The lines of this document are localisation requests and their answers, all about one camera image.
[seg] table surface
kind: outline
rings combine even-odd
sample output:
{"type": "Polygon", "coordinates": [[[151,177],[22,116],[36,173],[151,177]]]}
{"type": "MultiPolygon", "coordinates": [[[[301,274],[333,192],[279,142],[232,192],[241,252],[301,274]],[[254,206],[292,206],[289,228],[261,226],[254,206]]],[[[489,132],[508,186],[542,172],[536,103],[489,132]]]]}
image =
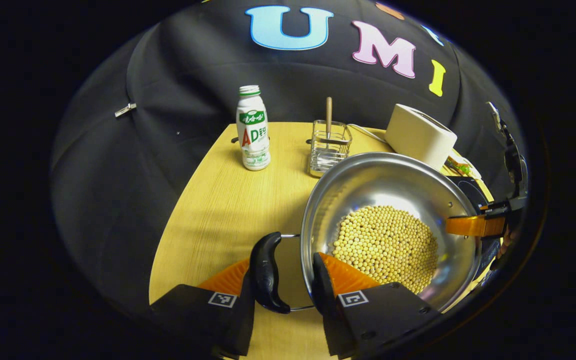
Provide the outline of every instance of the table surface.
{"type": "MultiPolygon", "coordinates": [[[[384,138],[384,130],[368,129],[384,138]]],[[[307,173],[313,123],[270,122],[270,165],[247,170],[233,123],[217,139],[190,178],[159,242],[150,274],[150,303],[176,285],[199,285],[250,255],[264,235],[298,234],[306,202],[319,180],[307,173]]],[[[393,152],[355,127],[350,128],[350,155],[393,152]]],[[[444,166],[441,173],[459,176],[444,166]]],[[[477,180],[485,196],[492,195],[477,180]]],[[[275,258],[280,273],[279,296],[291,307],[312,305],[300,264],[297,239],[284,239],[275,258]]],[[[461,300],[487,273],[471,283],[461,300]]],[[[277,314],[258,303],[246,359],[329,359],[322,316],[315,309],[277,314]]]]}

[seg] stainless steel pot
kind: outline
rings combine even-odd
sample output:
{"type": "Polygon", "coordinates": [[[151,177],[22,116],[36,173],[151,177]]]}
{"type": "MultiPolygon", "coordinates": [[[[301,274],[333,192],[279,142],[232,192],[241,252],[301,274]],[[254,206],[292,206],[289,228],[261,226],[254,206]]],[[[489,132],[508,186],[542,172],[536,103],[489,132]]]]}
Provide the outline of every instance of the stainless steel pot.
{"type": "MultiPolygon", "coordinates": [[[[339,223],[346,215],[377,205],[406,210],[437,237],[437,269],[430,285],[418,296],[443,312],[473,280],[482,249],[478,237],[446,233],[446,219],[477,213],[459,187],[439,171],[390,152],[348,157],[326,171],[311,192],[301,224],[300,248],[303,278],[313,303],[313,255],[332,253],[339,223]]],[[[279,232],[274,232],[259,240],[251,253],[250,271],[256,300],[274,312],[289,313],[290,306],[277,293],[279,274],[274,250],[281,238],[279,232]]]]}

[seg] letter m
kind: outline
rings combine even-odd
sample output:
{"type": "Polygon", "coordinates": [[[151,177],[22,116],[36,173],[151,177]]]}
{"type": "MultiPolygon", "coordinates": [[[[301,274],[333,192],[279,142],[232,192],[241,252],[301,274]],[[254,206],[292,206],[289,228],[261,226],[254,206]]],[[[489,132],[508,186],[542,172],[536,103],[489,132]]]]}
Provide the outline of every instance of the letter m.
{"type": "Polygon", "coordinates": [[[388,44],[382,32],[369,23],[352,21],[352,25],[359,29],[359,51],[352,54],[352,58],[366,64],[377,64],[377,58],[373,55],[373,49],[377,52],[379,60],[384,68],[397,62],[392,69],[398,74],[414,79],[413,51],[415,46],[406,39],[396,38],[388,44]]]}

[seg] white toaster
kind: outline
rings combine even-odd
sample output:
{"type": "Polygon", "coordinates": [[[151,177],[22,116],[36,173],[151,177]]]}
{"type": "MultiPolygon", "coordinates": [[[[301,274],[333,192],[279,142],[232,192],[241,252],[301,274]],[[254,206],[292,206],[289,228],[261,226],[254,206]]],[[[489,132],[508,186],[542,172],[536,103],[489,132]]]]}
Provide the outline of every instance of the white toaster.
{"type": "Polygon", "coordinates": [[[384,137],[396,153],[424,162],[437,171],[457,142],[457,135],[439,121],[402,104],[395,105],[384,137]]]}

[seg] pot handle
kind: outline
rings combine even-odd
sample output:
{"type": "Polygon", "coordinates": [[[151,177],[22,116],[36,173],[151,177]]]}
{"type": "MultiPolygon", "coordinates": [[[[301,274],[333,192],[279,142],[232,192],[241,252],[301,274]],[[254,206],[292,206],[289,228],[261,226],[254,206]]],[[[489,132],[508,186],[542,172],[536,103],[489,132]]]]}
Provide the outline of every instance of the pot handle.
{"type": "Polygon", "coordinates": [[[279,269],[275,249],[282,241],[281,232],[262,237],[250,252],[250,279],[254,300],[264,308],[281,314],[290,313],[290,305],[279,298],[279,269]]]}

